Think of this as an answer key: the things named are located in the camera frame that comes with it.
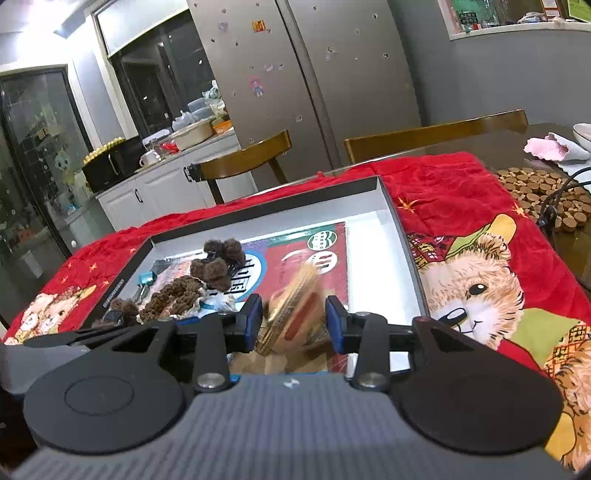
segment black circular cover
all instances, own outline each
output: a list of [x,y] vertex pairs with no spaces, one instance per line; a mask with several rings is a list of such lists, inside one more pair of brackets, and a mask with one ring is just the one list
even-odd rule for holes
[[24,400],[24,417],[43,444],[104,454],[146,443],[180,417],[184,399],[172,375],[137,353],[88,355],[49,372]]
[[556,427],[560,393],[538,373],[521,377],[508,366],[430,365],[405,385],[403,415],[423,435],[461,452],[506,455],[543,445]]

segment metal screw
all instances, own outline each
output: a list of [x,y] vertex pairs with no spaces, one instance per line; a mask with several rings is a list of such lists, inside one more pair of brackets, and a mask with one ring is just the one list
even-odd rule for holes
[[225,383],[226,379],[222,374],[215,372],[202,374],[197,377],[197,385],[201,388],[217,388]]
[[359,385],[365,388],[380,388],[387,383],[384,375],[376,372],[368,372],[359,376]]

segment window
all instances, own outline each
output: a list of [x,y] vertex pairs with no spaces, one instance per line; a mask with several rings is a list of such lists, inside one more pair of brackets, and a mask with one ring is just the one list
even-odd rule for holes
[[439,0],[439,4],[451,14],[454,33],[516,24],[529,12],[544,14],[539,19],[544,21],[565,17],[567,12],[567,0]]
[[171,127],[215,79],[189,11],[152,28],[111,62],[141,137]]

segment wooden chair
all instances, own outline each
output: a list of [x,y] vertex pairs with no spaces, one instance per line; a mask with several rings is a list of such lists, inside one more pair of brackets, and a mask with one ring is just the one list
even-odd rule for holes
[[471,120],[449,124],[431,125],[400,132],[370,135],[368,137],[347,138],[345,148],[351,163],[371,160],[372,158],[426,147],[436,143],[471,137],[495,130],[513,130],[524,133],[528,127],[523,110],[481,116]]
[[243,148],[204,163],[189,166],[189,174],[195,181],[207,180],[213,199],[217,205],[224,203],[216,180],[240,175],[268,163],[279,184],[287,183],[287,178],[276,157],[291,148],[290,135],[287,130],[267,138],[259,143]]

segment pink tissue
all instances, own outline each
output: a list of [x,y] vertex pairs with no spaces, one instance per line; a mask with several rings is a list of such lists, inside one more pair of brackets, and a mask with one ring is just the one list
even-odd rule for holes
[[568,147],[560,145],[556,140],[551,140],[549,136],[543,139],[530,138],[523,150],[535,157],[550,161],[563,161],[569,152]]

